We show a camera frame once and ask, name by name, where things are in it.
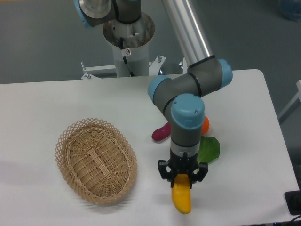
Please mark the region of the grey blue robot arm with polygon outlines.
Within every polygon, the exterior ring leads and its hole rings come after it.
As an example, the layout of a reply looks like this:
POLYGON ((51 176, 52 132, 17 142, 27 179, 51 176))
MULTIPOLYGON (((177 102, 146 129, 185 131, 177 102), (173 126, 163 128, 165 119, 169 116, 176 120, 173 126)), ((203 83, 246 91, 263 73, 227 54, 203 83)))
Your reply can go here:
MULTIPOLYGON (((76 0, 74 5, 84 26, 103 26, 118 77, 149 75, 144 47, 153 38, 155 26, 139 0, 76 0)), ((171 126, 170 159, 160 160, 158 170, 172 185, 184 174, 191 186, 208 172, 207 164, 197 162, 205 120, 202 97, 229 85, 233 73, 227 61, 212 53, 190 0, 165 0, 163 6, 188 69, 175 79, 156 76, 148 86, 150 99, 171 126)))

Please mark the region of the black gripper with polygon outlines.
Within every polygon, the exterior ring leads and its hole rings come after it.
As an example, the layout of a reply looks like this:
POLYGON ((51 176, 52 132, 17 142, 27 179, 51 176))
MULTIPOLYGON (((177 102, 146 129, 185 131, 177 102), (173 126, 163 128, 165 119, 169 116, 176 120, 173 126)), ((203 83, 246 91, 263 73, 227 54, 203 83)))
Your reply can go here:
POLYGON ((192 185, 202 182, 208 173, 208 164, 205 162, 198 163, 198 154, 188 157, 187 154, 178 156, 170 151, 169 161, 158 160, 158 170, 163 180, 170 182, 170 187, 174 187, 175 178, 178 174, 187 174, 192 185))

